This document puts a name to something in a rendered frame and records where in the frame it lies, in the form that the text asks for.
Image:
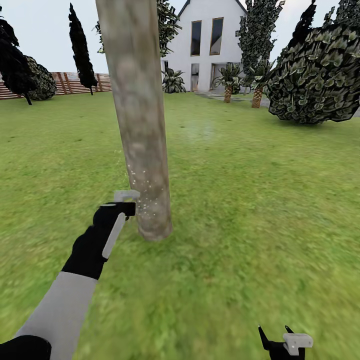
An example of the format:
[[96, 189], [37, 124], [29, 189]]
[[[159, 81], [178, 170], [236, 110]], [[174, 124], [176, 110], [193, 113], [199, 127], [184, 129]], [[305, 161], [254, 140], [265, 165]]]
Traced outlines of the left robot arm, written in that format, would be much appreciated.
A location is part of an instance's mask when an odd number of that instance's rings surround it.
[[72, 360], [103, 265], [127, 218], [136, 215], [135, 202], [126, 199], [136, 198], [140, 192], [115, 191], [115, 203], [100, 206], [37, 308], [0, 344], [0, 360]]

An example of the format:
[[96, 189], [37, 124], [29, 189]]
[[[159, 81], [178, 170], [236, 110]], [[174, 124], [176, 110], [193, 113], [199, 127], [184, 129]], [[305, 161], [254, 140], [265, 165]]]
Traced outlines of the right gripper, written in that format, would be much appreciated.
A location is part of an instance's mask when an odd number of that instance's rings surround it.
[[[285, 326], [287, 333], [294, 333], [287, 325]], [[305, 360], [305, 348], [299, 347], [299, 355], [290, 355], [288, 350], [284, 347], [284, 342], [273, 342], [269, 341], [261, 328], [258, 326], [259, 334], [263, 344], [263, 348], [269, 351], [271, 360]], [[295, 333], [294, 333], [295, 334]]]

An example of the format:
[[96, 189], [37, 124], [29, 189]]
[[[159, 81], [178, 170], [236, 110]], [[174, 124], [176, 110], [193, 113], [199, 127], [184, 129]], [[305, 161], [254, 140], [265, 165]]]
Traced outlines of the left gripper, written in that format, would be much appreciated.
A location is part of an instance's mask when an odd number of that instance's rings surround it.
[[127, 218], [136, 215], [136, 205], [134, 201], [120, 202], [119, 204], [124, 209]]

